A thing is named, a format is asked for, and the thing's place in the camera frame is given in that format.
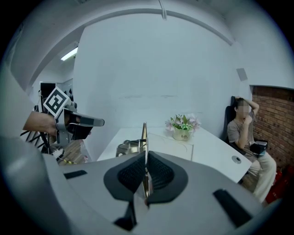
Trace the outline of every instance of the red brick wall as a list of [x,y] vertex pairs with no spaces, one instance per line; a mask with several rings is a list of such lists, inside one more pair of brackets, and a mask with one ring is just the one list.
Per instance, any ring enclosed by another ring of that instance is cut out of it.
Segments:
[[294,165],[294,90],[255,86],[252,100],[260,106],[254,138],[269,141],[267,151],[279,168]]

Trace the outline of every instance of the pink flower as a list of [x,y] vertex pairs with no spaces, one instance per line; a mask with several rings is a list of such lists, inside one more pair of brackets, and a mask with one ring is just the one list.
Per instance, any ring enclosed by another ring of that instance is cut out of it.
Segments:
[[195,120],[192,125],[193,125],[193,130],[196,131],[196,129],[199,129],[200,127],[200,122],[198,120]]
[[190,123],[193,123],[196,121],[194,113],[188,114],[187,119],[189,120]]
[[169,130],[169,131],[173,131],[175,128],[173,127],[173,124],[171,123],[171,121],[167,121],[166,123],[166,128]]
[[178,124],[178,125],[182,125],[183,124],[183,122],[184,122],[184,120],[183,120],[183,118],[181,117],[181,119],[180,120],[175,120],[175,123],[176,124]]

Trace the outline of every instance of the white surface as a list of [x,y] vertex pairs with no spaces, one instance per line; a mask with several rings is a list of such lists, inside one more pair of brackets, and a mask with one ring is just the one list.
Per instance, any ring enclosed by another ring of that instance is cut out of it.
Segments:
[[62,61],[67,60],[69,57],[77,54],[78,52],[78,48],[73,49],[72,51],[70,51],[69,53],[67,53],[64,57],[61,58]]
[[74,65],[78,112],[103,118],[85,144],[99,157],[120,128],[161,127],[176,113],[195,113],[215,136],[240,79],[232,49],[194,23],[136,14],[88,26]]
[[175,139],[166,138],[162,135],[148,133],[149,150],[164,152],[186,160],[192,160],[193,144]]
[[73,79],[69,79],[64,83],[57,84],[57,87],[59,87],[63,92],[66,91],[66,95],[70,96],[69,90],[72,91],[72,94],[74,94],[74,87],[73,87]]
[[[148,133],[161,135],[173,140],[170,133],[166,131],[165,128],[147,128],[147,131]],[[98,158],[98,161],[115,157],[116,148],[119,144],[122,144],[125,140],[139,139],[141,137],[141,133],[142,128],[120,129]],[[236,183],[245,175],[251,166],[251,162],[242,154],[203,128],[198,129],[194,133],[194,137],[187,141],[187,143],[193,144],[193,162],[210,166],[223,173]],[[242,162],[240,164],[234,163],[232,156],[239,157]]]
[[32,102],[3,60],[0,64],[0,136],[19,137],[32,109]]
[[294,89],[294,56],[282,31],[254,2],[244,1],[226,15],[249,85]]
[[60,62],[52,60],[35,80],[32,89],[28,92],[31,101],[36,105],[39,101],[38,91],[40,90],[40,82],[63,83],[65,76],[62,73]]
[[[163,3],[167,9],[195,18],[232,40],[223,19],[215,11],[201,7],[201,3],[195,0],[163,0]],[[79,41],[86,25],[122,10],[156,10],[160,13],[161,7],[158,0],[91,0],[81,5],[74,0],[42,1],[24,21],[14,57],[13,74],[21,87],[25,90],[28,84],[32,85],[57,53]]]

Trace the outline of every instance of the black office chair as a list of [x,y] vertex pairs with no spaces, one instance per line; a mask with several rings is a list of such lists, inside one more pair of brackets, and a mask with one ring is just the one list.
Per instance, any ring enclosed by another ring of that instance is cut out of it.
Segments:
[[224,142],[226,142],[228,145],[230,145],[232,148],[234,148],[235,150],[237,150],[239,153],[241,153],[242,155],[245,155],[246,152],[242,149],[240,149],[234,142],[230,143],[229,142],[229,138],[227,135],[227,127],[228,124],[234,120],[234,118],[236,117],[236,111],[234,110],[233,104],[235,102],[235,97],[232,96],[231,97],[231,105],[226,107],[226,113],[225,113],[225,123],[224,123],[224,131],[223,131],[223,137],[222,140]]

